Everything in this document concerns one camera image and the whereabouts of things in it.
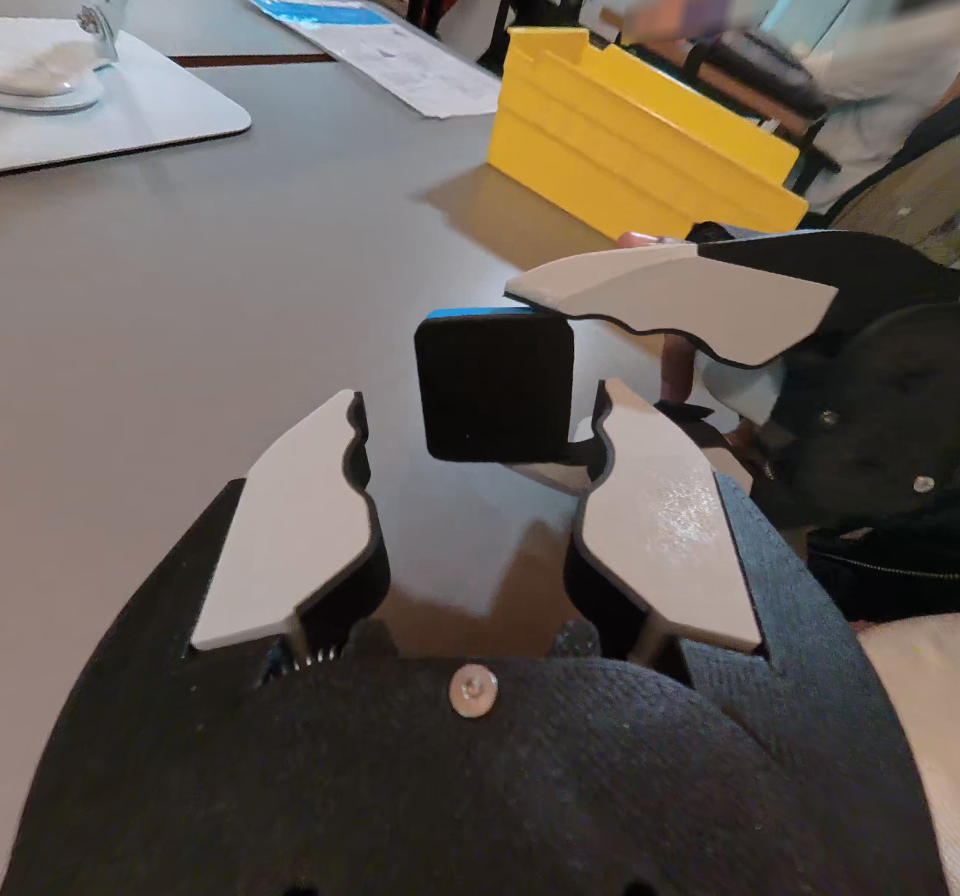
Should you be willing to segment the black backpack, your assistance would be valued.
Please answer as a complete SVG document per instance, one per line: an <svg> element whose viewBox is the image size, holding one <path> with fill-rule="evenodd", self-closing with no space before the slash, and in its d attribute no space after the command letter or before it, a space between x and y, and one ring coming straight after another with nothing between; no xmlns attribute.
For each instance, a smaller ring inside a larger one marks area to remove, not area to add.
<svg viewBox="0 0 960 896"><path fill-rule="evenodd" d="M694 79L703 65L722 73L811 120L821 118L830 103L811 72L792 52L760 29L728 29L690 39L681 66Z"/></svg>

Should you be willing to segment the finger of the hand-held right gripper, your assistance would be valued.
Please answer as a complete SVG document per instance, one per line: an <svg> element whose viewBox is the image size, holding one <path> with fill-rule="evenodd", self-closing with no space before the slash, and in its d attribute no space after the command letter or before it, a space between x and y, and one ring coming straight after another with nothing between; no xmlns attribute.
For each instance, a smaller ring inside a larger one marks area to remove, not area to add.
<svg viewBox="0 0 960 896"><path fill-rule="evenodd" d="M838 287L707 254L690 242L575 254L510 278L504 295L636 335L674 334L714 360L707 389L762 425L784 381L784 353L812 336Z"/></svg>
<svg viewBox="0 0 960 896"><path fill-rule="evenodd" d="M602 440L591 423L578 423L564 452L567 462L513 463L511 470L531 482L580 497L602 475Z"/></svg>

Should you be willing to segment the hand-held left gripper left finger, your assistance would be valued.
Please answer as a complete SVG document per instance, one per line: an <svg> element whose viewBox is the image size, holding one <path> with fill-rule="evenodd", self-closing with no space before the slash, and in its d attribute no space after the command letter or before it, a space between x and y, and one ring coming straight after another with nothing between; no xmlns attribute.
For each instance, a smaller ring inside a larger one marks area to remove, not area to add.
<svg viewBox="0 0 960 896"><path fill-rule="evenodd" d="M198 651L281 638L294 662L338 656L391 583L368 486L366 407L345 389L255 461L190 639Z"/></svg>

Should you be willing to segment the grey desk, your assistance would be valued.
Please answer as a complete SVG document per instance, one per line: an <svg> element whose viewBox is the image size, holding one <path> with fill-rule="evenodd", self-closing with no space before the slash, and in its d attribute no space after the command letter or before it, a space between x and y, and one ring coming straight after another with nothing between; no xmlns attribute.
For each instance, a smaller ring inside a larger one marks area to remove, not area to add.
<svg viewBox="0 0 960 896"><path fill-rule="evenodd" d="M428 455L413 338L612 242L243 0L131 31L239 104L229 138L2 177L2 870L51 728L130 596L222 487L361 390L402 653L543 654L573 499Z"/></svg>

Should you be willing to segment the person's right hand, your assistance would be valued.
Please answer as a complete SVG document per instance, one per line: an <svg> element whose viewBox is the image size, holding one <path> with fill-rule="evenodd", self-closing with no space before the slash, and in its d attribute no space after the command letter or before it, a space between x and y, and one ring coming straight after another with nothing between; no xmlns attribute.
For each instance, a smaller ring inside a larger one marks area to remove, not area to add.
<svg viewBox="0 0 960 896"><path fill-rule="evenodd" d="M679 239L626 231L617 240L619 247L649 247L657 244L678 244ZM666 333L659 358L659 399L671 405L684 405L692 392L695 346L684 336Z"/></svg>

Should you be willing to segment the yellow plastic bin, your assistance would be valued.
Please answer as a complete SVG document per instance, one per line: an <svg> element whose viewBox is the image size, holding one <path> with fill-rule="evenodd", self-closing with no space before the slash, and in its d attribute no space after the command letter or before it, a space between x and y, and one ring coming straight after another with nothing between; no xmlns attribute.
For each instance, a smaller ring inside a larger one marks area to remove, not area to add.
<svg viewBox="0 0 960 896"><path fill-rule="evenodd" d="M585 28L510 29L487 163L611 240L706 221L795 230L809 210L786 187L799 155Z"/></svg>

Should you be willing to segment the blue and black eraser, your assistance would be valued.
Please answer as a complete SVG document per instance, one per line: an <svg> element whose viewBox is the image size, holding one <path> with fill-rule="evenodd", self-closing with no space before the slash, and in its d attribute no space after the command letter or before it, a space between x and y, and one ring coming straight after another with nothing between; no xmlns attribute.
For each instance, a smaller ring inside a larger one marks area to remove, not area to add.
<svg viewBox="0 0 960 896"><path fill-rule="evenodd" d="M446 462L562 462L574 332L530 307L444 309L414 333L426 449Z"/></svg>

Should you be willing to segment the white tilting stand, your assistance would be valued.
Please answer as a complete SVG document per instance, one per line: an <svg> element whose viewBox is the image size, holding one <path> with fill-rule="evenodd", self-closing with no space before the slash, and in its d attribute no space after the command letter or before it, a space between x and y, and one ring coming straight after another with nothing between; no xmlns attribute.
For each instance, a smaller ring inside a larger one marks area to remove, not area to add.
<svg viewBox="0 0 960 896"><path fill-rule="evenodd" d="M1 19L1 172L247 132L249 113L125 32L129 0Z"/></svg>

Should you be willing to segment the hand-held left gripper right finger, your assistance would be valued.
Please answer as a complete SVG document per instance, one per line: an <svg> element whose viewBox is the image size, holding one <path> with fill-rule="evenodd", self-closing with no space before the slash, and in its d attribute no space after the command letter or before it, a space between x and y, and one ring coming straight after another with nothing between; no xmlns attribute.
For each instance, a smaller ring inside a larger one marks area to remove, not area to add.
<svg viewBox="0 0 960 896"><path fill-rule="evenodd" d="M599 383L592 425L604 463L572 545L616 598L604 616L581 613L613 658L637 664L672 639L753 654L762 632L707 456L618 378Z"/></svg>

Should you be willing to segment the cream white shirt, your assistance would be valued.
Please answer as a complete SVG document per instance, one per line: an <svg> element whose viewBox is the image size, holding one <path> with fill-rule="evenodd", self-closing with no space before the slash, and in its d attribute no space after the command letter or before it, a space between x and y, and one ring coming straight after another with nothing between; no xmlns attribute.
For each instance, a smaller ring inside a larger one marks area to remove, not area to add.
<svg viewBox="0 0 960 896"><path fill-rule="evenodd" d="M859 634L913 752L951 895L959 893L959 615L871 626Z"/></svg>

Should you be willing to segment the printed paper sheet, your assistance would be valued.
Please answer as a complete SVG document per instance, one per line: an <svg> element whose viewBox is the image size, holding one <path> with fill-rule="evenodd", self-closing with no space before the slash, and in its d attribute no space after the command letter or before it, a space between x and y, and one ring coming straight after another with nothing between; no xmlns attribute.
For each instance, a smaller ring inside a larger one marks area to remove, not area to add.
<svg viewBox="0 0 960 896"><path fill-rule="evenodd" d="M500 81L361 0L246 0L430 120L494 115Z"/></svg>

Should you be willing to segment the dark green zip jacket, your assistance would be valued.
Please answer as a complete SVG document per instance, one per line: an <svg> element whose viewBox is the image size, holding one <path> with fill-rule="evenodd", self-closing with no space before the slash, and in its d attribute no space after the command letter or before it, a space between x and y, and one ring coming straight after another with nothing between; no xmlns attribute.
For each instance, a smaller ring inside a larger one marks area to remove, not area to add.
<svg viewBox="0 0 960 896"><path fill-rule="evenodd" d="M807 568L850 623L959 613L958 532L815 530Z"/></svg>

